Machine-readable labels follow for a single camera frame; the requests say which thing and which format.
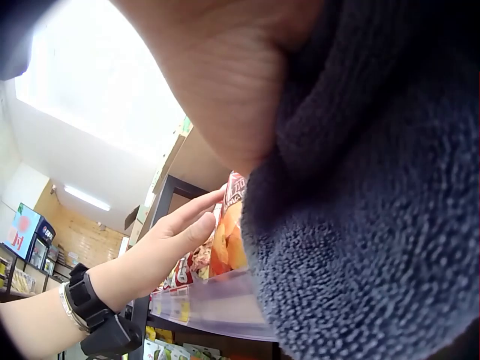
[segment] wrist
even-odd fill
[[[87,272],[98,298],[114,312],[120,312],[135,298],[131,284],[126,281],[126,268],[122,259],[97,265]]]

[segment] ceiling light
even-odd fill
[[[65,186],[65,191],[68,192],[69,194],[72,194],[73,196],[78,197],[79,199],[86,201],[89,204],[92,204],[93,206],[99,207],[102,210],[109,211],[110,206],[108,206],[106,203],[103,201],[100,201],[90,195],[85,194],[84,192],[81,192],[80,190],[77,190],[76,188],[73,188],[71,186]]]

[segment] navy fleece jacket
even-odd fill
[[[292,57],[242,236],[294,359],[424,359],[478,317],[477,3],[327,0]]]

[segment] ceiling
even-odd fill
[[[28,71],[5,86],[23,161],[52,179],[62,205],[129,234],[124,219],[185,114],[126,19],[106,0],[60,3],[38,24]]]

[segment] silver bracelet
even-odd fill
[[[72,307],[68,303],[67,296],[65,295],[65,288],[68,285],[68,283],[62,283],[59,287],[59,295],[60,295],[60,301],[63,306],[63,309],[65,310],[66,314],[75,323],[75,326],[78,327],[78,329],[86,334],[89,334],[88,332],[88,327],[86,324],[84,324],[80,318],[75,314],[72,310]]]

